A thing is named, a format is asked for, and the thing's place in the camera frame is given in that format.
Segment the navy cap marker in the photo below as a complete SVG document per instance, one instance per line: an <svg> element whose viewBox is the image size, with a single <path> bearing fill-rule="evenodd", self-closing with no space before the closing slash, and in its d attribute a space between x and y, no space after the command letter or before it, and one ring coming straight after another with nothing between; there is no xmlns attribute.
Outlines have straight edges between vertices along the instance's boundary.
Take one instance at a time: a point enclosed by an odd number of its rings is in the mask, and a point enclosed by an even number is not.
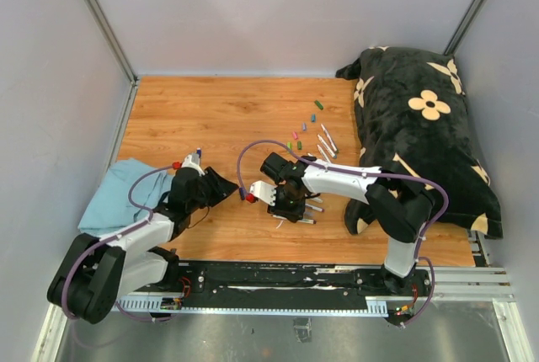
<svg viewBox="0 0 539 362"><path fill-rule="evenodd" d="M278 215L272 215L275 219L278 219L278 220L281 220L281 221L289 221L289 222L292 222L292 223L303 223L303 224L311 224L311 225L315 225L316 224L316 221L313 220L313 219L305 219L305 218L302 218L302 219L298 219L296 221L291 221L287 218L285 218L284 216L278 216Z"/></svg>

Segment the lavender cap marker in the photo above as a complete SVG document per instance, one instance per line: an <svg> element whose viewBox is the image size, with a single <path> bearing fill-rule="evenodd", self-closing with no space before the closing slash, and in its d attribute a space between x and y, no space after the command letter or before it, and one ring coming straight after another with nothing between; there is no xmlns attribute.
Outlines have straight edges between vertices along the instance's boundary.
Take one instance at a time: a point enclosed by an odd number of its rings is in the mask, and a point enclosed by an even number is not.
<svg viewBox="0 0 539 362"><path fill-rule="evenodd" d="M319 151L319 153L322 155L323 159L328 162L328 163L331 163L331 160L329 159L329 156L326 154L326 152L323 150L323 148L317 144L317 149Z"/></svg>

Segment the dark green cap marker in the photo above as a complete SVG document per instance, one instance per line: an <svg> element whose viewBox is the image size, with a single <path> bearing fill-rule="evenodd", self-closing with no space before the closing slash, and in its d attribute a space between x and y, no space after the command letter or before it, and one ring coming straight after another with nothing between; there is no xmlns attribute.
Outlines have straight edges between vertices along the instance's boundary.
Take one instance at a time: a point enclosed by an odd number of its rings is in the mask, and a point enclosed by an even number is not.
<svg viewBox="0 0 539 362"><path fill-rule="evenodd" d="M332 136L330 135L328 129L326 128L324 124L321 124L321 128L328 139L328 142L329 142L330 147L332 148L332 151L335 153L335 155L337 155L339 153L339 149L336 147L334 140Z"/></svg>

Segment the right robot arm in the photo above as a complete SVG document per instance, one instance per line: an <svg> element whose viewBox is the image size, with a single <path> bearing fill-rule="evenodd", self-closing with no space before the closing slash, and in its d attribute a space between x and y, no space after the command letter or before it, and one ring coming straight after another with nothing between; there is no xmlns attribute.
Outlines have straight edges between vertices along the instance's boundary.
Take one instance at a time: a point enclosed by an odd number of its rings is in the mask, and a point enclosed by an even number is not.
<svg viewBox="0 0 539 362"><path fill-rule="evenodd" d="M423 183L380 167L342 166L309 156L292 162L274 152L260 171L272 182L252 183L247 199L264 202L269 214L290 222L302 221L307 199L318 194L335 194L365 205L388 236L378 280L393 295L410 287L419 234L435 205Z"/></svg>

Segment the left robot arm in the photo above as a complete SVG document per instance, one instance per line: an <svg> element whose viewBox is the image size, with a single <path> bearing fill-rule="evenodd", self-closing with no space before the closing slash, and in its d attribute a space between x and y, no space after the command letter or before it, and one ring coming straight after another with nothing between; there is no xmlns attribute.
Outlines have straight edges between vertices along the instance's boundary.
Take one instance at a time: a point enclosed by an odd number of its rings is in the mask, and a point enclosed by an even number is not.
<svg viewBox="0 0 539 362"><path fill-rule="evenodd" d="M237 184L213 168L177 168L170 189L147 207L147 216L102 237L75 237L54 275L46 299L64 315L91 324L104 320L124 295L146 285L174 289L180 281L179 258L159 246L182 234L192 214L230 197Z"/></svg>

